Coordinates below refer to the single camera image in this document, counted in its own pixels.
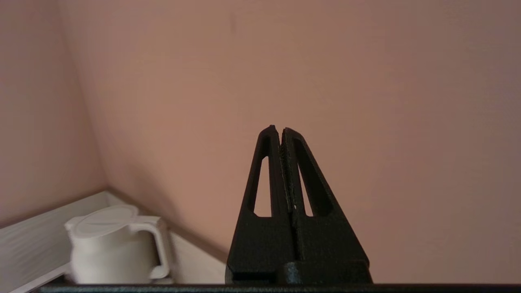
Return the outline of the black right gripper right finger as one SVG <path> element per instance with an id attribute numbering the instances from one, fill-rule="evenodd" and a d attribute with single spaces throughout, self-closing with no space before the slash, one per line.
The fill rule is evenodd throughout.
<path id="1" fill-rule="evenodd" d="M 371 284 L 370 260 L 304 137 L 282 134 L 285 185 L 291 202 L 295 258 L 283 266 L 288 284 Z"/>

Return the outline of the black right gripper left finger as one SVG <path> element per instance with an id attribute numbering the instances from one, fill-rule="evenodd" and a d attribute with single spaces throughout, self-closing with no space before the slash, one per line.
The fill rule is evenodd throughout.
<path id="1" fill-rule="evenodd" d="M 268 159 L 270 217 L 254 208 L 263 159 Z M 227 284 L 274 284 L 283 265 L 293 261 L 295 249 L 285 191 L 280 139 L 274 125 L 258 135 L 236 229 L 225 269 Z"/>

